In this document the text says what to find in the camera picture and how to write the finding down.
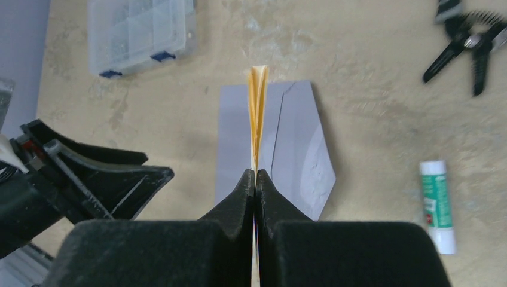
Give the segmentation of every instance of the clear plastic box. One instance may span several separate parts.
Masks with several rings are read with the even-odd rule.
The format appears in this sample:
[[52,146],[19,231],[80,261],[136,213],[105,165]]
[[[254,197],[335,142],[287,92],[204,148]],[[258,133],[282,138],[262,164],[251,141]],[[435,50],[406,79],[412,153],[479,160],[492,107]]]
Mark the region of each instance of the clear plastic box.
[[132,74],[197,48],[193,0],[88,0],[90,72]]

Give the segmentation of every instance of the table surface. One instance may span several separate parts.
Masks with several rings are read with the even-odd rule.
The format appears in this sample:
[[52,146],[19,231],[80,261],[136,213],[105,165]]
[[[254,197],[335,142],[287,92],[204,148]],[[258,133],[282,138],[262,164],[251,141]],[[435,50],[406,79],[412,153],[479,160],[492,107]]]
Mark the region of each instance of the table surface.
[[[502,0],[467,9],[506,11]],[[197,1],[199,51],[120,80],[88,72],[86,0],[53,0],[38,115],[78,141],[143,151],[175,170],[139,219],[197,219],[213,207],[219,89],[252,65],[270,81],[311,80],[337,183],[320,220],[424,225],[418,163],[448,163],[456,286],[506,286],[507,51],[472,98],[471,57],[430,84],[448,44],[436,1]],[[55,254],[72,224],[35,239]]]

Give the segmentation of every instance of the gray paper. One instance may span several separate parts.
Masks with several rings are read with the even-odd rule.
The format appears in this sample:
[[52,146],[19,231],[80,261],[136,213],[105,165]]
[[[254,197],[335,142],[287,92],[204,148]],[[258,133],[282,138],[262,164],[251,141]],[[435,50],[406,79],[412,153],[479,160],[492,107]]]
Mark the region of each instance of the gray paper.
[[51,267],[50,256],[29,244],[0,259],[0,286],[26,287],[41,284]]
[[[215,204],[251,166],[250,134],[247,86],[222,87]],[[268,85],[259,169],[294,206],[319,219],[336,177],[310,81]]]

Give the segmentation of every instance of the glue stick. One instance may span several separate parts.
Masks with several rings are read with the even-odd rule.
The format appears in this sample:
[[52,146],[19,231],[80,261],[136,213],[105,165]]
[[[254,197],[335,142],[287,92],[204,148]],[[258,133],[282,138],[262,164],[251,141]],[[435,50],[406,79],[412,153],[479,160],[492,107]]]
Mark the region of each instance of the glue stick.
[[456,253],[453,216],[447,192],[447,170],[445,162],[424,161],[419,165],[423,192],[424,211],[428,233],[440,254]]

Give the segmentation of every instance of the black clamp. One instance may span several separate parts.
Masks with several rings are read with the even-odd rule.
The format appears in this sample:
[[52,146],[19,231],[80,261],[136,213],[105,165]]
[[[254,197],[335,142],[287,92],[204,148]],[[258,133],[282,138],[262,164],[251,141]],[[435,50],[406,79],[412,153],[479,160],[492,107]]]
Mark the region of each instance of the black clamp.
[[[451,43],[426,70],[423,81],[427,83],[463,51],[470,50],[474,72],[474,96],[478,96],[486,85],[490,53],[507,41],[507,21],[496,13],[474,11],[450,17],[444,24]],[[487,26],[488,30],[473,33],[472,27],[477,24]]]
[[421,227],[313,222],[265,170],[196,221],[78,224],[42,286],[251,286],[254,229],[261,286],[451,286]]

